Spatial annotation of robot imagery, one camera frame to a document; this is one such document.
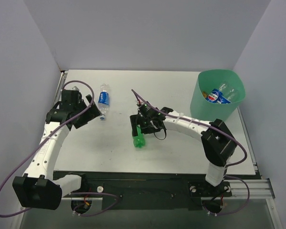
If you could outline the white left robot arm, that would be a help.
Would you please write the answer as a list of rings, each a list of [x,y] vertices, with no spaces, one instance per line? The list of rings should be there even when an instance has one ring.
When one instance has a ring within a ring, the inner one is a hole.
[[[64,196],[72,192],[80,197],[87,194],[89,185],[82,175],[53,179],[59,152],[71,129],[78,129],[101,114],[92,96],[87,95],[86,99],[89,105],[77,87],[64,89],[61,100],[47,113],[40,146],[23,175],[15,177],[12,183],[23,207],[55,210]]]

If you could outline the orange juice bottle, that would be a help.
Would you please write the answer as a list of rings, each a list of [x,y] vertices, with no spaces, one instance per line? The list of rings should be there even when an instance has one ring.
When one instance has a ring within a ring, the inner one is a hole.
[[[202,92],[202,95],[203,95],[204,98],[207,98],[207,97],[208,97],[208,93],[205,92],[205,91]]]

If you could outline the green plastic bottle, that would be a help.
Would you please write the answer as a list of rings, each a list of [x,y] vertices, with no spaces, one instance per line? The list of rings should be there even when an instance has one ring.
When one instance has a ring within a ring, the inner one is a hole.
[[[136,128],[137,135],[133,136],[133,144],[136,148],[143,148],[145,146],[145,138],[141,133],[141,129],[139,127]]]

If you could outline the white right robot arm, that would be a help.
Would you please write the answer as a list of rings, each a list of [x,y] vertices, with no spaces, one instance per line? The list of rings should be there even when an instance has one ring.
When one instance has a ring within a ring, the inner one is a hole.
[[[176,131],[201,141],[209,161],[203,188],[206,194],[214,195],[227,173],[227,165],[236,143],[224,121],[199,121],[175,110],[163,107],[160,111],[148,104],[138,104],[138,113],[130,116],[132,136],[155,134],[161,131]]]

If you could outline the Pepsi bottle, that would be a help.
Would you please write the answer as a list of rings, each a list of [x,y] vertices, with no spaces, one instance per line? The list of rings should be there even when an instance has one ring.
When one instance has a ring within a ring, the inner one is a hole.
[[[239,91],[237,89],[232,89],[228,94],[226,95],[221,95],[217,103],[218,104],[231,104],[235,102],[239,97]]]
[[[216,103],[219,98],[224,96],[229,91],[230,85],[228,82],[220,83],[217,88],[214,88],[207,96],[206,101]]]
[[[104,121],[110,109],[110,87],[108,84],[101,85],[98,108],[101,112],[100,120]]]

